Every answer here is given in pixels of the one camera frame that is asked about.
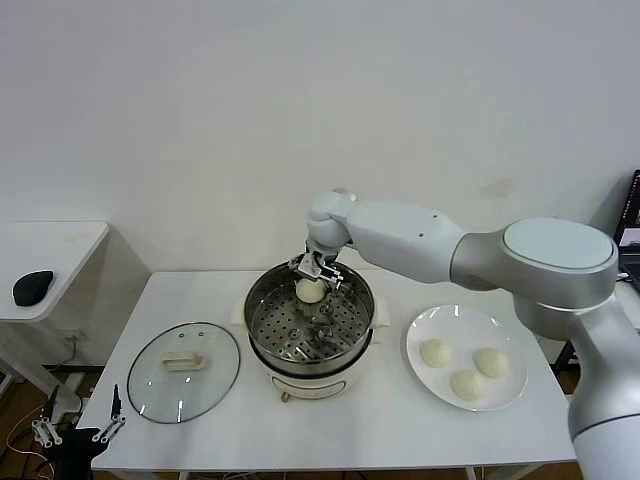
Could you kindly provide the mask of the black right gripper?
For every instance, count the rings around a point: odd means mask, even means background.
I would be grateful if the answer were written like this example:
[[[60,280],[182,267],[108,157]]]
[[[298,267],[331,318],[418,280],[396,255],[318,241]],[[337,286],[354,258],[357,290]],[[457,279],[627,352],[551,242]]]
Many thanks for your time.
[[[322,279],[332,289],[338,290],[344,282],[341,272],[333,266],[334,249],[318,243],[312,238],[305,242],[305,253],[290,259],[290,271],[307,279]]]

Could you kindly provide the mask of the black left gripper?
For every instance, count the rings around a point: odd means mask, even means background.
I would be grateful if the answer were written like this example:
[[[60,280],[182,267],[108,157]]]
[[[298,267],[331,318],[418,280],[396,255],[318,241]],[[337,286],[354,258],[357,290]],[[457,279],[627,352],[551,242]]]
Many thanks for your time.
[[[31,423],[34,439],[40,445],[53,445],[47,459],[53,466],[54,480],[90,480],[92,461],[104,453],[108,444],[125,425],[122,402],[117,385],[113,388],[110,417],[98,428],[69,429],[60,435],[53,422],[53,411],[59,387],[56,386],[41,409],[40,416]]]

